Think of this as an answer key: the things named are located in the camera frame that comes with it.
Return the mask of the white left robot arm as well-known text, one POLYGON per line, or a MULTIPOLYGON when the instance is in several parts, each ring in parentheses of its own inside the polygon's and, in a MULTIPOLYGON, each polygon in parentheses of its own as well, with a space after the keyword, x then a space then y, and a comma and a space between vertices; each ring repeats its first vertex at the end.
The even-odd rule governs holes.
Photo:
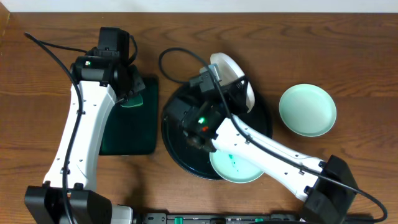
POLYGON ((97 194, 98 157, 112 108, 144 88, 118 51, 93 49, 67 69, 72 81, 67 122, 41 186, 24 203, 36 223, 132 223, 133 209, 97 194))

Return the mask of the green scouring sponge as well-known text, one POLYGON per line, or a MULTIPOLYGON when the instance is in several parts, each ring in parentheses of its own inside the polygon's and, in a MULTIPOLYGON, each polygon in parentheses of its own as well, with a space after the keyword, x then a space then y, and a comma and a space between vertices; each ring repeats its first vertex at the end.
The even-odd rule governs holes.
POLYGON ((141 94, 137 94, 134 96, 130 96, 124 102, 121 103, 121 107, 123 108, 135 108, 140 107, 144 104, 143 97, 141 94))

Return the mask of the mint green plate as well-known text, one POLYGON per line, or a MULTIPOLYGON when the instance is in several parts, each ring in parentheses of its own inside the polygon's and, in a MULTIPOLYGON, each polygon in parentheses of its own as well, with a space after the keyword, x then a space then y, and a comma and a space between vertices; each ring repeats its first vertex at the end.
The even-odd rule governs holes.
POLYGON ((210 152, 210 163, 224 180, 237 184, 252 182, 263 175, 263 171, 248 161, 221 151, 210 152))
POLYGON ((311 84, 298 84, 282 94, 279 114, 294 133, 318 137, 334 126, 337 109, 333 98, 324 89, 311 84))

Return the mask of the pale pink plate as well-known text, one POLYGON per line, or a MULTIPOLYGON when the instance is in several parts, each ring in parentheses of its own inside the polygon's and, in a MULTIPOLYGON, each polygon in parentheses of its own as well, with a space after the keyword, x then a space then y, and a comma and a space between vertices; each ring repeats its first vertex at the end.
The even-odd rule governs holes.
POLYGON ((243 113, 249 113, 256 100, 254 90, 241 67, 230 56, 221 52, 211 54, 210 62, 217 67, 216 71, 222 87, 227 87, 229 84, 243 85, 243 105, 246 107, 243 113))

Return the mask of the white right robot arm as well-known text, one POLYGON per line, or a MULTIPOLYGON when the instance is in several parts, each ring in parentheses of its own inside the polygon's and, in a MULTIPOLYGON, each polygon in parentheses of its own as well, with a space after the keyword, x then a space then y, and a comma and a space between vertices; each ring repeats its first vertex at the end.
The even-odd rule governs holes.
POLYGON ((266 174, 303 202, 309 223, 343 223, 356 196, 347 163, 301 154, 272 139, 264 100, 246 78, 215 88, 209 78, 183 85, 163 110, 162 137, 172 159, 210 180, 250 182, 266 174))

